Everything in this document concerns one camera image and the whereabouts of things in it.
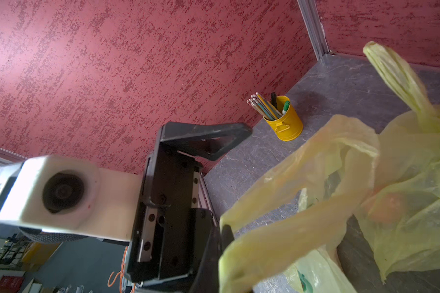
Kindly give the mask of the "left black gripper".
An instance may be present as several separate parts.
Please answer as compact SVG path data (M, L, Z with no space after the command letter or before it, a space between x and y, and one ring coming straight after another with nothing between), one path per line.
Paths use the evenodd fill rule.
M125 257L124 275L136 289L191 289L216 225L199 197L202 165L190 156L216 161L252 133L245 123L161 127Z

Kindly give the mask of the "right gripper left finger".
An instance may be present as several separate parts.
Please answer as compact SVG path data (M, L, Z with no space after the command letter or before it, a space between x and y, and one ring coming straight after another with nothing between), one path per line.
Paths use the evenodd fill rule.
M209 235L199 270L191 286L191 293L218 293L218 263L222 256L222 239L218 228L214 227Z

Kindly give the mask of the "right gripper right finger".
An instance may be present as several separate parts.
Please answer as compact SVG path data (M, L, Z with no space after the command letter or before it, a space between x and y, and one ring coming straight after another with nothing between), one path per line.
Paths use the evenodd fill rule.
M232 228L230 225L225 225L221 231L221 247L222 252L225 252L228 246L235 240Z

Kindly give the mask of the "green plastic bag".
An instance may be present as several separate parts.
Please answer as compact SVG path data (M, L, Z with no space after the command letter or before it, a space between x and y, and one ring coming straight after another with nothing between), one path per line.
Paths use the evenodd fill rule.
M373 194L356 217L382 280L394 272L440 269L440 105L390 47L368 42L364 54L408 107L379 134Z
M234 240L218 269L222 293L246 293L324 245L337 245L348 219L371 194L380 157L375 130L334 115L305 144L258 179L220 218L245 225L299 198L298 212Z

